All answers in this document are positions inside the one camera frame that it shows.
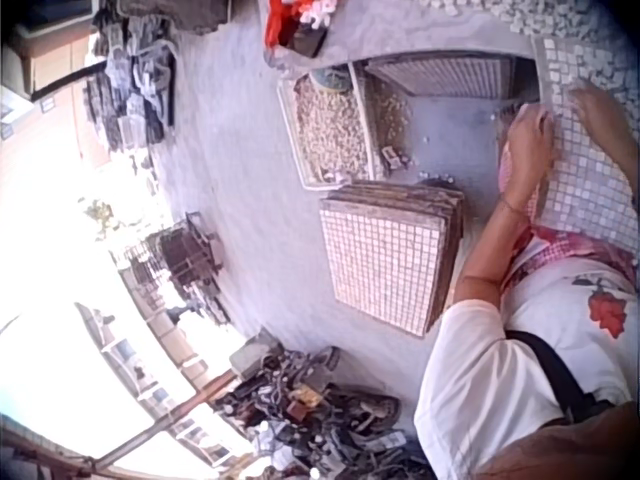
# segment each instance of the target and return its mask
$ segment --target person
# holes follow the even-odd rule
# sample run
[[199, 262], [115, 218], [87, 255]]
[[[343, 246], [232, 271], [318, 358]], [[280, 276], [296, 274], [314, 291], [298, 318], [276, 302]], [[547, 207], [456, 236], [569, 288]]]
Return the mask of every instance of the person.
[[[638, 145], [622, 107], [588, 82], [571, 98], [637, 198]], [[632, 255], [531, 226], [525, 213], [553, 139], [550, 112], [524, 105], [508, 131], [511, 176], [442, 317], [414, 417], [440, 480], [618, 478], [640, 451]], [[572, 382], [589, 408], [561, 407]]]

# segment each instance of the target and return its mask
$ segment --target gray floor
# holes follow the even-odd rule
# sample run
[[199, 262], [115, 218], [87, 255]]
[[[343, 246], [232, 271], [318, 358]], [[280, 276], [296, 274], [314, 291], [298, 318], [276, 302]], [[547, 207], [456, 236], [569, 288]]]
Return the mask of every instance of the gray floor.
[[[323, 195], [300, 185], [277, 79], [263, 60], [254, 2], [237, 5], [233, 23], [214, 34], [180, 38], [176, 128], [154, 150], [163, 194], [176, 218], [199, 210], [219, 234], [220, 285], [242, 333], [264, 325], [290, 348], [343, 348], [343, 380], [398, 395], [408, 427], [437, 327], [413, 338], [334, 299], [318, 217]], [[464, 176], [474, 188], [471, 170], [457, 174], [446, 163], [472, 161], [478, 181], [491, 181], [496, 160], [493, 136], [486, 138], [487, 106], [433, 101], [424, 109], [429, 168]]]

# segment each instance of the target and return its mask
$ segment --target red flower print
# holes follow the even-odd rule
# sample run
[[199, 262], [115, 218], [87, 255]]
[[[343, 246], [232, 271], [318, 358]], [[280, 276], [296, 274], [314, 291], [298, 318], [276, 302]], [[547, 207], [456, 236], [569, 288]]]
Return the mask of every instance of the red flower print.
[[613, 338], [618, 338], [624, 332], [624, 313], [626, 300], [619, 300], [611, 292], [605, 292], [602, 287], [594, 290], [589, 297], [590, 318], [600, 324], [603, 330], [609, 330]]

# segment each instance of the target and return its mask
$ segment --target black shoulder strap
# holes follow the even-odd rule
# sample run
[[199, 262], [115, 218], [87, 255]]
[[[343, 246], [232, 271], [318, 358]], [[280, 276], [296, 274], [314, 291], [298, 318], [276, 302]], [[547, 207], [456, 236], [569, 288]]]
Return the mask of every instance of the black shoulder strap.
[[507, 330], [506, 335], [509, 340], [518, 340], [533, 350], [570, 423], [583, 422], [613, 406], [606, 400], [596, 402], [593, 393], [584, 393], [556, 351], [537, 335], [517, 330]]

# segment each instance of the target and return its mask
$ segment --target bracelet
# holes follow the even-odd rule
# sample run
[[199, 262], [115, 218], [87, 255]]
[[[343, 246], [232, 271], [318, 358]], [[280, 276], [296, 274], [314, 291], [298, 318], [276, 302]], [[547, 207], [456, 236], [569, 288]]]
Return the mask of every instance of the bracelet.
[[527, 221], [529, 220], [529, 215], [527, 215], [525, 212], [523, 212], [522, 210], [518, 210], [517, 208], [515, 208], [513, 205], [511, 205], [509, 202], [507, 202], [507, 200], [504, 198], [503, 194], [500, 194], [500, 197], [498, 199], [500, 202], [503, 203], [503, 205], [505, 207], [507, 207], [509, 210], [511, 210], [513, 213], [517, 214], [517, 215], [521, 215], [523, 217], [525, 217], [527, 219]]

